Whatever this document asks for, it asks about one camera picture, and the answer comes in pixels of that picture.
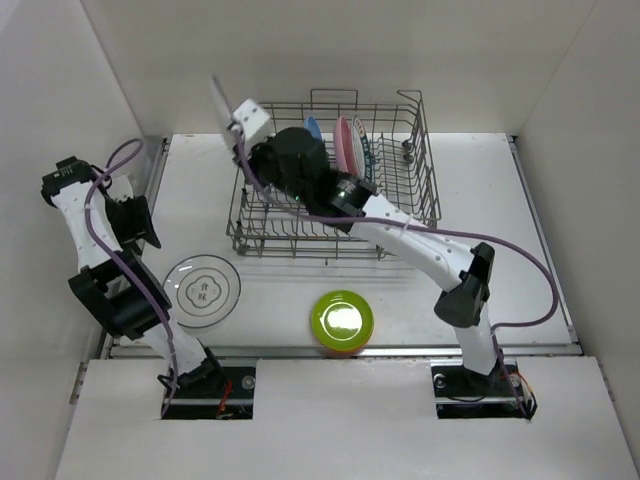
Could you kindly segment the white plate colourful print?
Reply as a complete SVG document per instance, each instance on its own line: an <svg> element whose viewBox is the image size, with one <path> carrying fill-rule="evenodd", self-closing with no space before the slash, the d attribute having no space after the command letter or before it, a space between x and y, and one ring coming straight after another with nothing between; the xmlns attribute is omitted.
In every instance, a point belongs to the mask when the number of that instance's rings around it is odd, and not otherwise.
<svg viewBox="0 0 640 480"><path fill-rule="evenodd" d="M238 149L243 148L244 140L242 126L236 122L231 103L217 76L211 75L209 82L215 105L216 121L221 129L225 145L231 152L232 161L239 167L241 160Z"/></svg>

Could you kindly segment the white patterned plate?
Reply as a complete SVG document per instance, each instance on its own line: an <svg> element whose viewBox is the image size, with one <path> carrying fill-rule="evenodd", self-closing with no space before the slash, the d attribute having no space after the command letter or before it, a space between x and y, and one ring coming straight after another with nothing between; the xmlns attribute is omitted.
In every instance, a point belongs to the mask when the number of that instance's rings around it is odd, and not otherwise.
<svg viewBox="0 0 640 480"><path fill-rule="evenodd" d="M242 293L240 275L227 259L196 255L176 264L163 280L173 308L172 318L183 328L211 328L231 315Z"/></svg>

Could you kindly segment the lime green plastic plate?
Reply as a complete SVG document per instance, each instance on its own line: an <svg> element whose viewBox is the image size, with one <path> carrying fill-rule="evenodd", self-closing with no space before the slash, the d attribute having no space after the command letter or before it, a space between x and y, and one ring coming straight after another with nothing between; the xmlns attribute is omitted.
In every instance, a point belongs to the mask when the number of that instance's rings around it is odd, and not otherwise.
<svg viewBox="0 0 640 480"><path fill-rule="evenodd" d="M364 347L375 328L369 303L349 290L335 290L320 297L312 308L310 322L316 340L336 350Z"/></svg>

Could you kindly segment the orange plastic plate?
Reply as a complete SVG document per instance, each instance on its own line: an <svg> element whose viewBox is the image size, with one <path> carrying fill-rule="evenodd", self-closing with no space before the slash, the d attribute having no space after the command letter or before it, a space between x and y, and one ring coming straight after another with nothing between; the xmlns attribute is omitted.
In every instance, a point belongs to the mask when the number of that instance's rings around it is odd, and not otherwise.
<svg viewBox="0 0 640 480"><path fill-rule="evenodd" d="M358 357L362 353L363 347L349 350L336 350L327 346L323 346L319 349L319 351L324 357L328 358L352 358Z"/></svg>

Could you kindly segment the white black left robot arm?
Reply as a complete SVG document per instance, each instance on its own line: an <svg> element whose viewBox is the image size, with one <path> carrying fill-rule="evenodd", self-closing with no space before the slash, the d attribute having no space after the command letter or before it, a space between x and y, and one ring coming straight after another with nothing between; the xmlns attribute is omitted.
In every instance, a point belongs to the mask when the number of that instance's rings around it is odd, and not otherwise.
<svg viewBox="0 0 640 480"><path fill-rule="evenodd" d="M145 196L134 195L126 176L95 187L98 172L75 156L42 179L44 200L64 216L78 256L69 286L113 337L139 340L167 360L168 389L209 397L227 383L216 357L174 320L163 324L171 301L140 259L138 243L158 248Z"/></svg>

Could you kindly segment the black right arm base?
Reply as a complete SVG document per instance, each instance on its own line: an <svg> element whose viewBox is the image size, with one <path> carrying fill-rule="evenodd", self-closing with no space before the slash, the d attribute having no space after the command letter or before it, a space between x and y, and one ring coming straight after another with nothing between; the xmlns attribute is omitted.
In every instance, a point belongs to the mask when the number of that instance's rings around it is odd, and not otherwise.
<svg viewBox="0 0 640 480"><path fill-rule="evenodd" d="M531 420L538 402L518 366L500 366L489 377L462 365L431 367L435 410L439 419L524 419Z"/></svg>

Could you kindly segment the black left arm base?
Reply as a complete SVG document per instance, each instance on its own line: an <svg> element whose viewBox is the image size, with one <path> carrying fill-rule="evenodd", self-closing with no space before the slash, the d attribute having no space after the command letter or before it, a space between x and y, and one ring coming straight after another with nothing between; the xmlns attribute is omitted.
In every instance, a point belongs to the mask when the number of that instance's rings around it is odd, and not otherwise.
<svg viewBox="0 0 640 480"><path fill-rule="evenodd" d="M170 381L160 375L165 388L161 406L163 420L251 420L256 387L256 363L222 362L226 379L178 388L170 398Z"/></svg>

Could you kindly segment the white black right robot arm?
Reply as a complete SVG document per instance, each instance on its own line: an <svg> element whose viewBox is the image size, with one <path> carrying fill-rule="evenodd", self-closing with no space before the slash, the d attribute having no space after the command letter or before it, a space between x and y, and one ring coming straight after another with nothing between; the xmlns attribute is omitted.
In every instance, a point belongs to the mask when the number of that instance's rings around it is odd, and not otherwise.
<svg viewBox="0 0 640 480"><path fill-rule="evenodd" d="M284 205L287 213L388 250L431 278L441 290L434 312L454 329L462 351L465 386L484 394L498 384L498 355L485 310L492 247L470 247L431 232L372 183L332 168L324 142L302 127L263 136L253 145L238 135L236 150L258 191L273 187L299 202L297 208Z"/></svg>

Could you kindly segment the blue plastic plate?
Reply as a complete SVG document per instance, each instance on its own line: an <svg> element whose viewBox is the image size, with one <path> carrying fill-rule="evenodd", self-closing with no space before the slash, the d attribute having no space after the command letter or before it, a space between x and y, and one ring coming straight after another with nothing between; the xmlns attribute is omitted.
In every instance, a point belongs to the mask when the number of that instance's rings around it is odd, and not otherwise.
<svg viewBox="0 0 640 480"><path fill-rule="evenodd" d="M315 117L307 116L303 121L303 126L314 139L323 140L322 132Z"/></svg>

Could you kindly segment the pink plastic plate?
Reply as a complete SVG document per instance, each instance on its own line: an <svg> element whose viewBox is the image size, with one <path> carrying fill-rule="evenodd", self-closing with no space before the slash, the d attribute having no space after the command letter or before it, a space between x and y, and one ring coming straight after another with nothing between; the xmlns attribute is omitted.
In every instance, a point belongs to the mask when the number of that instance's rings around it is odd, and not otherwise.
<svg viewBox="0 0 640 480"><path fill-rule="evenodd" d="M352 134L346 118L340 116L333 128L333 143L336 165L339 171L360 176L361 171L355 155Z"/></svg>

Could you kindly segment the white plate teal rim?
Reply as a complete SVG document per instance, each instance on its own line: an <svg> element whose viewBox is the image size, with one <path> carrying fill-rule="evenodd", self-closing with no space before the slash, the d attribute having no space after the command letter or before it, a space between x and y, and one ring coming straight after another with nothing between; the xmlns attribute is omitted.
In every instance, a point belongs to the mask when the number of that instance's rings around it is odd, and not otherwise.
<svg viewBox="0 0 640 480"><path fill-rule="evenodd" d="M351 121L351 136L359 176L373 183L375 158L364 123L359 116L354 116Z"/></svg>

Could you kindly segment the aluminium table frame rail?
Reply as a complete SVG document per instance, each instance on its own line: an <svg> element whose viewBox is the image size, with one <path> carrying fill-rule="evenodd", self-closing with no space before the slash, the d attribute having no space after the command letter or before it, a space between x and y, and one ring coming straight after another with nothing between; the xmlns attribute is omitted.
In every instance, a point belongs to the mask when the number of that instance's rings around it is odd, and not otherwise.
<svg viewBox="0 0 640 480"><path fill-rule="evenodd" d="M578 355L564 308L536 263L547 249L525 192L512 140L505 134L440 133L431 138L443 229L494 235L519 246L498 248L490 282L490 320L513 356ZM218 356L318 357L310 315L325 293L350 290L373 309L367 356L443 356L460 350L434 314L438 287L393 256L363 242L338 243L326 229L266 211L244 187L218 135L174 135L152 173L150 199L160 249L143 258L159 277L189 257L216 255L241 278L241 295L217 324L203 318L191 333Z"/></svg>

